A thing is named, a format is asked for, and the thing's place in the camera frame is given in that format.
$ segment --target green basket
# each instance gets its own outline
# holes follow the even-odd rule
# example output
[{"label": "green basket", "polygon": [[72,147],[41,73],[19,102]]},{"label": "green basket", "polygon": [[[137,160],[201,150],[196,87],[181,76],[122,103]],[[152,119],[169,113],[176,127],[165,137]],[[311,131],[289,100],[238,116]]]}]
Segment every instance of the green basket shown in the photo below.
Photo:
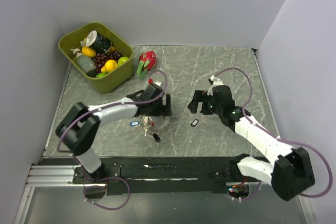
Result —
[{"label": "green basket", "polygon": [[[80,41],[83,40],[92,30],[97,30],[101,35],[109,38],[112,41],[116,50],[120,51],[123,56],[129,58],[121,66],[114,69],[102,78],[92,78],[87,76],[78,66],[77,58],[72,54],[71,49],[81,47]],[[91,84],[101,93],[109,93],[115,89],[118,85],[131,78],[133,75],[133,49],[125,41],[123,41],[118,35],[107,28],[102,23],[88,23],[77,30],[65,35],[58,42],[58,48],[68,58],[72,65],[88,79]]]}]

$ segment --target tag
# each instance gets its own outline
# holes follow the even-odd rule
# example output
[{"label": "tag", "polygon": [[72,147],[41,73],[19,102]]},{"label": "tag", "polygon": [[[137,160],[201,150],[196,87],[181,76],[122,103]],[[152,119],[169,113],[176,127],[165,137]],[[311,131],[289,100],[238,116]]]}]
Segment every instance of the tag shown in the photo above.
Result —
[{"label": "tag", "polygon": [[130,122],[130,126],[138,126],[140,125],[140,122],[139,121],[134,121],[134,122]]}]

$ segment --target gray marble table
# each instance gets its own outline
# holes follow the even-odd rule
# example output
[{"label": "gray marble table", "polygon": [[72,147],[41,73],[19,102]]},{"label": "gray marble table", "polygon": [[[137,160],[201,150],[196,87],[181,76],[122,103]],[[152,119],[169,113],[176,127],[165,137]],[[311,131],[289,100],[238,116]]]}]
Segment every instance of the gray marble table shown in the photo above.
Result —
[{"label": "gray marble table", "polygon": [[[161,142],[144,136],[144,131],[130,127],[133,119],[124,119],[101,127],[93,144],[99,156],[236,156],[247,153],[261,154],[244,138],[223,126],[216,115],[191,114],[187,109],[194,90],[207,90],[207,79],[216,71],[239,67],[251,78],[254,92],[247,109],[267,129],[275,132],[269,105],[250,48],[205,47],[205,46],[134,46],[134,65],[142,52],[154,50],[158,56],[157,67],[169,79],[167,93],[172,95],[172,123],[170,129],[160,134]],[[163,81],[159,73],[155,80]],[[236,104],[242,105],[249,94],[247,80],[238,71],[229,71],[220,76],[230,86]],[[146,80],[133,76],[113,92],[101,94],[72,68],[57,111],[56,121],[48,141],[45,157],[68,156],[58,153],[59,138],[55,128],[76,102],[97,105],[119,100],[146,86]],[[199,119],[196,127],[191,122]]]}]

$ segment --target cable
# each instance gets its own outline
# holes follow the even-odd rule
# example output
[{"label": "cable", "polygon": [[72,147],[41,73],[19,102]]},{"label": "cable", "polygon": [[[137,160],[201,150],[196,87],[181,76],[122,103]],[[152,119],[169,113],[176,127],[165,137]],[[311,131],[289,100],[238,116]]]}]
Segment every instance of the cable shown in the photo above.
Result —
[{"label": "cable", "polygon": [[[74,120],[74,121],[73,121],[73,122],[66,128],[66,130],[63,132],[62,136],[59,138],[59,141],[58,141],[58,143],[57,143],[56,150],[57,150],[58,152],[62,152],[62,153],[71,153],[70,151],[67,151],[67,150],[61,150],[61,149],[60,149],[61,143],[63,142],[63,140],[64,140],[65,136],[68,134],[68,132],[72,129],[72,127],[74,127],[74,126],[75,126],[81,119],[87,117],[88,115],[93,114],[93,113],[96,113],[97,111],[101,111],[101,110],[103,110],[103,109],[108,109],[108,108],[112,108],[112,107],[114,107],[114,106],[119,106],[119,105],[124,105],[124,104],[134,104],[134,105],[148,104],[148,103],[154,102],[154,101],[156,101],[157,99],[159,99],[160,97],[162,97],[163,94],[164,94],[164,92],[165,92],[166,89],[167,89],[167,86],[168,86],[168,79],[167,79],[166,74],[165,74],[163,71],[159,70],[159,69],[154,69],[153,71],[151,71],[149,78],[151,78],[152,74],[154,74],[154,73],[156,73],[156,72],[159,72],[159,73],[161,73],[161,74],[163,75],[163,78],[164,78],[164,81],[165,81],[165,82],[164,82],[164,87],[163,87],[162,91],[161,91],[160,94],[158,94],[155,98],[153,98],[153,99],[151,99],[151,100],[148,100],[148,101],[143,101],[143,102],[116,102],[116,103],[112,103],[112,104],[103,105],[103,106],[98,107],[98,108],[96,108],[96,109],[94,109],[94,110],[91,110],[91,111],[88,111],[88,112],[84,113],[83,115],[81,115],[81,116],[79,116],[78,118],[76,118],[76,119],[75,119],[75,120]],[[77,163],[78,163],[79,165],[81,165],[80,162],[79,162],[79,160],[78,160],[76,157],[73,156],[73,158],[77,161]],[[88,181],[92,181],[92,179],[90,179],[90,178],[87,176],[86,171],[85,171],[85,169],[83,168],[83,166],[82,166],[82,169],[83,169],[84,177],[85,177]],[[102,206],[102,205],[100,205],[100,204],[98,204],[98,203],[96,203],[96,202],[94,202],[94,201],[92,201],[92,200],[90,200],[90,199],[88,199],[88,198],[86,197],[85,193],[86,193],[86,191],[87,191],[89,188],[101,188],[101,186],[90,186],[90,187],[87,187],[87,188],[83,191],[83,194],[84,194],[84,197],[85,197],[85,201],[88,201],[88,202],[92,203],[93,205],[95,205],[95,206],[97,206],[97,207],[100,207],[100,208],[103,208],[103,209],[105,209],[105,210],[118,210],[118,209],[122,208],[123,206],[125,206],[125,205],[127,204],[127,202],[129,201],[130,197],[131,197],[131,189],[130,189],[129,184],[128,184],[124,179],[119,178],[119,177],[102,178],[102,179],[97,180],[97,182],[101,182],[101,181],[105,181],[105,180],[108,181],[108,180],[110,180],[110,179],[118,179],[118,180],[121,180],[121,181],[123,181],[123,182],[126,184],[126,186],[127,186],[127,189],[128,189],[127,199],[126,199],[126,201],[125,201],[121,206],[119,206],[119,207],[115,207],[115,208],[105,207],[105,206]]]},{"label": "cable", "polygon": [[85,198],[84,201],[87,201],[87,202],[89,202],[89,203],[91,203],[91,204],[93,204],[93,205],[95,205],[95,206],[97,206],[97,207],[100,207],[100,208],[102,208],[102,209],[105,209],[105,210],[119,210],[120,208],[124,207],[124,206],[127,204],[127,202],[129,201],[130,197],[131,197],[131,188],[130,188],[130,185],[126,182],[126,180],[124,180],[124,179],[122,179],[122,178],[118,178],[118,177],[102,178],[102,179],[97,180],[97,182],[101,182],[101,181],[104,181],[104,180],[108,181],[108,180],[110,180],[110,179],[121,180],[121,181],[123,181],[123,182],[125,183],[125,185],[127,186],[127,190],[128,190],[127,198],[126,198],[125,202],[124,202],[122,205],[120,205],[119,207],[105,207],[105,206],[103,206],[103,205],[101,205],[101,204],[98,204],[98,203],[94,202],[93,200],[88,199],[88,198],[86,197],[86,191],[87,191],[89,188],[105,188],[104,186],[89,186],[89,187],[85,188],[85,189],[83,190],[83,195],[84,195],[84,198]]},{"label": "cable", "polygon": [[244,181],[243,181],[243,182],[241,182],[241,183],[238,184],[238,185],[234,185],[234,186],[232,186],[232,188],[241,188],[241,187],[243,187],[243,185],[245,184],[246,181],[247,181],[247,177],[244,178]]},{"label": "cable", "polygon": [[[250,123],[253,123],[253,121],[247,116],[246,112],[245,112],[245,107],[250,103],[251,99],[252,99],[252,93],[253,93],[253,88],[252,88],[252,83],[251,83],[251,80],[249,78],[249,76],[244,72],[242,71],[240,68],[235,68],[235,67],[232,67],[232,68],[226,68],[226,69],[223,69],[217,73],[215,73],[215,77],[219,76],[221,73],[224,73],[228,70],[237,70],[239,72],[241,72],[245,78],[247,79],[248,81],[248,85],[250,87],[250,92],[249,92],[249,96],[248,96],[248,99],[247,101],[244,103],[244,105],[242,106],[242,111],[243,111],[243,115],[244,117],[250,122]],[[327,171],[328,171],[328,175],[329,175],[329,182],[328,182],[328,185],[326,187],[326,189],[324,191],[322,191],[321,193],[319,194],[314,194],[314,195],[307,195],[307,194],[300,194],[301,196],[304,196],[304,197],[308,197],[308,198],[318,198],[318,197],[322,197],[324,195],[326,195],[331,187],[332,187],[332,184],[333,184],[333,175],[332,175],[332,170],[331,170],[331,167],[327,161],[327,159],[322,155],[322,153],[320,153],[315,147],[309,145],[309,144],[305,144],[305,143],[300,143],[300,142],[294,142],[294,141],[285,141],[285,140],[282,140],[280,137],[276,137],[274,136],[270,131],[268,131],[267,129],[263,128],[262,126],[260,126],[259,124],[256,124],[256,126],[261,129],[262,131],[266,132],[267,134],[269,134],[271,137],[277,139],[279,142],[282,142],[282,143],[285,143],[285,144],[294,144],[294,145],[301,145],[301,146],[304,146],[306,148],[309,148],[311,149],[313,152],[315,152],[321,159],[322,161],[324,162],[325,164],[325,167],[327,168]]]}]

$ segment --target lemon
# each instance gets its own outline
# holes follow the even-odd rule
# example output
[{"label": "lemon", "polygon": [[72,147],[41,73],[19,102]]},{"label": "lemon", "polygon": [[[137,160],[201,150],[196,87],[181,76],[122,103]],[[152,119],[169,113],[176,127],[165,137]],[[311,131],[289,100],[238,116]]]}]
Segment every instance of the lemon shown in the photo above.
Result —
[{"label": "lemon", "polygon": [[82,54],[90,57],[90,58],[94,58],[96,56],[96,52],[89,47],[82,47]]},{"label": "lemon", "polygon": [[108,60],[105,65],[101,68],[102,73],[112,72],[118,67],[118,63],[115,60]]}]

